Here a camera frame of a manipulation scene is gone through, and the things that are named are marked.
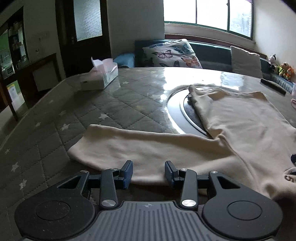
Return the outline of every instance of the green window frame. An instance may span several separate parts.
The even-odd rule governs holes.
[[[249,40],[253,40],[253,35],[254,35],[254,1],[252,1],[251,5],[252,5],[252,8],[251,8],[251,12],[252,12],[251,13],[252,14],[251,21],[252,21],[252,24],[251,24],[251,36],[250,37],[229,30],[229,28],[230,28],[229,27],[229,25],[230,25],[230,0],[228,0],[228,3],[227,3],[227,6],[228,6],[227,30],[220,29],[220,28],[215,28],[215,27],[211,27],[211,26],[197,24],[197,0],[195,0],[195,9],[196,9],[195,10],[195,23],[174,22],[174,21],[164,21],[164,22],[165,23],[184,24],[184,25],[193,25],[193,26],[204,27],[204,28],[211,28],[211,29],[215,29],[215,30],[227,32],[227,33],[230,33],[230,34],[234,34],[234,35],[237,35],[237,36],[240,36],[240,37],[249,39]]]

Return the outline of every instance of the beige garment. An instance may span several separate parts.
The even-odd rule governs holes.
[[[98,170],[132,160],[132,183],[141,185],[165,185],[164,162],[171,160],[197,174],[217,170],[273,199],[295,198],[295,178],[287,181],[285,175],[295,169],[290,156],[296,131],[265,96],[189,90],[213,140],[90,125],[69,155]]]

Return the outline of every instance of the door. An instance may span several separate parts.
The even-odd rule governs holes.
[[[91,57],[111,57],[106,0],[58,0],[56,18],[67,77],[89,72]]]

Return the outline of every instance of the white pillow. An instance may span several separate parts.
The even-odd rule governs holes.
[[[191,67],[202,69],[191,45],[186,39],[154,44],[143,48],[154,67]]]
[[[231,66],[234,73],[263,78],[259,54],[231,46]]]

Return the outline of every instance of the pink object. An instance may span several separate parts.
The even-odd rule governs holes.
[[[291,105],[296,110],[296,99],[291,99]]]

